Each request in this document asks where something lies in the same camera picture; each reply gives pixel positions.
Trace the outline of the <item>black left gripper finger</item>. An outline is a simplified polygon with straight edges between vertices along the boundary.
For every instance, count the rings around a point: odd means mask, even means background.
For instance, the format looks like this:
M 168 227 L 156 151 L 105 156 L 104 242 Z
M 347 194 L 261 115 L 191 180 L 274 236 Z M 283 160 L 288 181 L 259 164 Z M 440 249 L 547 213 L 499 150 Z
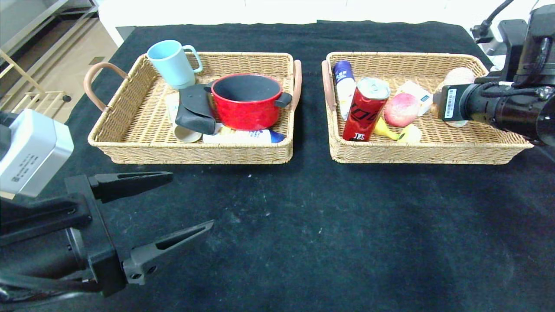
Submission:
M 131 248 L 129 257 L 122 261 L 127 283 L 144 286 L 147 278 L 160 268 L 163 257 L 175 251 L 193 249 L 206 238 L 214 223 L 214 220 L 206 221 L 164 235 L 148 244 Z
M 88 178 L 95 199 L 109 203 L 167 185 L 174 174 L 167 171 L 97 174 Z

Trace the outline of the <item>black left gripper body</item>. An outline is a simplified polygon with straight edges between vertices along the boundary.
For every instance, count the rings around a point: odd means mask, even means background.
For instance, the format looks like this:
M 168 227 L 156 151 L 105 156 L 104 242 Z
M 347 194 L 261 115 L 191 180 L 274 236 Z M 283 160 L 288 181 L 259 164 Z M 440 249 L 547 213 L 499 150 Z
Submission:
M 109 296 L 126 284 L 88 176 L 35 203 L 1 200 L 1 297 Z

